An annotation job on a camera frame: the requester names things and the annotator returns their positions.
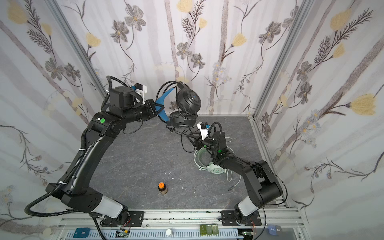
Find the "black headphones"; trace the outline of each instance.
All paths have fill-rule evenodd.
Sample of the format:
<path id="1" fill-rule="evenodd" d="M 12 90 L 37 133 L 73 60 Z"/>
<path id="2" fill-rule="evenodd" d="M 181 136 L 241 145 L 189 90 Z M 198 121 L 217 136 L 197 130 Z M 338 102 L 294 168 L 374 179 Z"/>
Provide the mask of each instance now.
<path id="1" fill-rule="evenodd" d="M 160 93 L 160 90 L 166 85 L 170 83 L 170 85 L 165 89 L 163 96 L 161 96 L 156 102 L 161 103 L 164 102 L 165 96 L 167 96 L 173 89 L 167 91 L 167 89 L 173 84 L 177 84 L 177 88 L 179 91 L 176 94 L 176 104 L 177 111 L 172 112 L 168 117 L 164 114 L 159 114 L 159 118 L 167 123 L 167 126 L 171 126 L 174 128 L 188 128 L 193 127 L 196 123 L 197 112 L 201 107 L 200 97 L 190 89 L 186 84 L 182 82 L 169 81 L 166 82 L 160 89 L 157 95 Z"/>

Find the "robotic arm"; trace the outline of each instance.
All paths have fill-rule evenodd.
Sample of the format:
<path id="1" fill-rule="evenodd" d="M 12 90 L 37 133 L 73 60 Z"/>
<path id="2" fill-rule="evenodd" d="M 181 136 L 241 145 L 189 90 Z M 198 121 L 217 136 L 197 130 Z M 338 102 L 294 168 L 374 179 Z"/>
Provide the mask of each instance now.
<path id="1" fill-rule="evenodd" d="M 120 82 L 123 86 L 112 89 L 111 79 Z M 153 117 L 162 116 L 161 120 L 166 122 L 167 128 L 172 130 L 192 127 L 196 122 L 201 101 L 199 96 L 187 85 L 174 81 L 166 83 L 170 83 L 167 89 L 172 84 L 177 84 L 177 87 L 173 88 L 180 89 L 176 94 L 179 111 L 171 113 L 170 119 L 168 119 L 163 111 L 163 96 L 169 94 L 173 88 L 168 91 L 166 89 L 164 95 L 159 99 L 156 97 L 156 102 L 153 99 L 143 101 L 142 85 L 136 84 L 128 87 L 111 76 L 107 76 L 107 80 L 109 90 L 103 101 L 102 111 L 93 116 L 84 130 L 81 147 L 72 164 L 57 183 L 50 183 L 47 186 L 47 194 L 25 207 L 25 213 L 32 216 L 49 217 L 84 212 L 90 213 L 94 217 L 105 215 L 106 222 L 109 224 L 103 225 L 102 222 L 101 225 L 104 227 L 124 225 L 130 219 L 128 208 L 89 187 L 92 175 L 107 148 L 130 122 L 144 122 Z M 219 131 L 216 131 L 215 125 L 219 127 Z M 206 148 L 211 154 L 214 164 L 233 170 L 244 178 L 248 196 L 235 206 L 235 217 L 239 224 L 245 224 L 250 221 L 250 217 L 257 209 L 282 195 L 281 186 L 265 161 L 250 162 L 235 156 L 227 149 L 225 133 L 222 131 L 220 123 L 215 122 L 209 128 L 206 122 L 199 126 L 201 132 L 207 131 L 207 135 L 201 133 L 187 135 L 190 142 L 197 149 Z M 60 199 L 72 210 L 56 213 L 38 213 L 31 210 L 34 205 L 49 196 Z"/>

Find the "dark gray mat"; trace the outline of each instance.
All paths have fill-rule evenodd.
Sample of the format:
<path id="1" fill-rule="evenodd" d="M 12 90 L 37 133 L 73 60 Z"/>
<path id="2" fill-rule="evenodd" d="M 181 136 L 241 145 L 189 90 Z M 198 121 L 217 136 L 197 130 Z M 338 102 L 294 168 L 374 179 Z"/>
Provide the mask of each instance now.
<path id="1" fill-rule="evenodd" d="M 199 117 L 211 124 L 218 121 L 235 154 L 249 160 L 260 160 L 255 136 L 247 117 Z M 127 132 L 140 124 L 132 123 Z M 183 136 L 186 150 L 192 145 Z M 134 134 L 120 133 L 100 161 L 90 186 L 105 196 L 116 199 L 130 209 L 227 209 L 247 196 L 241 180 L 227 182 L 226 174 L 200 171 L 193 153 L 182 149 L 180 135 L 169 132 L 158 118 L 149 120 Z M 168 193 L 162 195 L 157 185 L 164 182 Z"/>

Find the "headphone ear cup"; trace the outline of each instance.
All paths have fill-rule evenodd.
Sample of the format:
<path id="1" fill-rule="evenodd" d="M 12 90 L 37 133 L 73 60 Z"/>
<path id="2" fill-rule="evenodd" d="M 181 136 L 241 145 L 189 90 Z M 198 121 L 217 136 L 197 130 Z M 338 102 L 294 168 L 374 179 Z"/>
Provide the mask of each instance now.
<path id="1" fill-rule="evenodd" d="M 186 113 L 182 111 L 172 112 L 169 120 L 174 128 L 193 127 L 196 123 L 197 114 Z"/>
<path id="2" fill-rule="evenodd" d="M 184 106 L 183 104 L 180 102 L 180 99 L 179 98 L 176 98 L 176 104 L 177 106 L 180 108 L 181 111 L 185 112 L 185 113 L 189 113 L 189 114 L 193 114 L 191 113 L 190 111 L 188 111 Z"/>

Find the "bottle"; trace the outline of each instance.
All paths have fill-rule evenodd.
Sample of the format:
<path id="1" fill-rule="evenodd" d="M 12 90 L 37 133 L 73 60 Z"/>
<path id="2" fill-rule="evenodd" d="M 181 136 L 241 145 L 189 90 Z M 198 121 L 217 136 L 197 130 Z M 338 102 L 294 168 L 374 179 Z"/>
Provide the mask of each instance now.
<path id="1" fill-rule="evenodd" d="M 165 185 L 165 183 L 163 182 L 159 183 L 159 191 L 161 194 L 166 194 L 168 192 L 168 188 Z"/>

